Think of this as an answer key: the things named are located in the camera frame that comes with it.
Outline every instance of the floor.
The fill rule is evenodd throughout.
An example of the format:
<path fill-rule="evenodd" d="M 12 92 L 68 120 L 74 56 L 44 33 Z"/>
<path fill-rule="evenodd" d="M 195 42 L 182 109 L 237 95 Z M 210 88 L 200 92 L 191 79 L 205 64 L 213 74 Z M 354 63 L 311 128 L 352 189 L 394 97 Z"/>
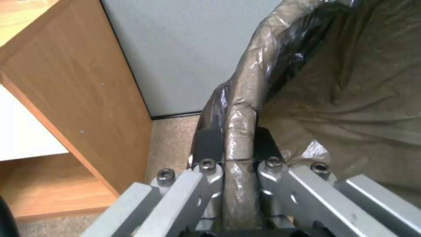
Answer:
<path fill-rule="evenodd" d="M 189 116 L 153 121 L 146 183 L 162 168 L 169 167 L 178 173 L 186 168 L 198 119 L 199 116 Z M 73 237 L 83 233 L 97 217 L 83 215 L 18 223 L 18 228 L 22 237 Z"/>

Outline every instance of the bolt head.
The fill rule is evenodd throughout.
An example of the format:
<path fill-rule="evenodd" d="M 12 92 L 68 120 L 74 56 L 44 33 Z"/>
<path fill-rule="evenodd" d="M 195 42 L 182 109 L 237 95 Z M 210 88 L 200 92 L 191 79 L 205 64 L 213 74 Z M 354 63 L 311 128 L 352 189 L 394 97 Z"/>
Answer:
<path fill-rule="evenodd" d="M 162 169 L 157 173 L 158 184 L 162 187 L 169 187 L 176 181 L 176 174 L 172 169 Z"/>
<path fill-rule="evenodd" d="M 216 172 L 214 159 L 203 159 L 199 163 L 199 171 L 206 175 L 213 175 Z"/>
<path fill-rule="evenodd" d="M 315 162 L 310 166 L 310 169 L 324 180 L 329 178 L 330 168 L 325 163 Z"/>
<path fill-rule="evenodd" d="M 276 169 L 276 168 L 281 168 L 284 162 L 279 157 L 271 156 L 265 160 L 265 164 L 267 168 Z"/>

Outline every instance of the gray partition panel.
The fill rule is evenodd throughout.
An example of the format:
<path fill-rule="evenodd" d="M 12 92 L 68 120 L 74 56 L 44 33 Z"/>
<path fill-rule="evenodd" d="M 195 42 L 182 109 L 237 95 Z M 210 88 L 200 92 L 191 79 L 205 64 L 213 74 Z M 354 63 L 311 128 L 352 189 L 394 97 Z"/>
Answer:
<path fill-rule="evenodd" d="M 279 0 L 102 0 L 151 116 L 198 111 Z"/>

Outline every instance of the plastic wrap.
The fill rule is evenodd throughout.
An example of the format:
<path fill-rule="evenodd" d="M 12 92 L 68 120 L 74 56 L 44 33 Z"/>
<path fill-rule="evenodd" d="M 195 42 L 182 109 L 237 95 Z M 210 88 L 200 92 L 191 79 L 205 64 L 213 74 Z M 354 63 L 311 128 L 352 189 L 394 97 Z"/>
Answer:
<path fill-rule="evenodd" d="M 343 4 L 355 4 L 338 2 L 342 4 L 334 0 L 282 1 L 257 27 L 232 78 L 214 91 L 203 109 L 197 129 L 217 124 L 224 134 L 226 229 L 262 225 L 252 166 L 257 111 L 269 89 L 269 95 L 273 94 L 304 65 Z"/>

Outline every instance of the cabinet side panel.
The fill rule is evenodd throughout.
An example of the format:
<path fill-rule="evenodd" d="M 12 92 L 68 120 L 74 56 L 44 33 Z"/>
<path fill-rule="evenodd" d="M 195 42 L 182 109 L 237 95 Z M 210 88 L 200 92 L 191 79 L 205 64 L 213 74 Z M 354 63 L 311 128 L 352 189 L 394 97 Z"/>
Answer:
<path fill-rule="evenodd" d="M 112 192 L 141 182 L 152 123 L 99 0 L 74 0 L 21 35 L 31 27 L 0 65 L 3 86 Z"/>

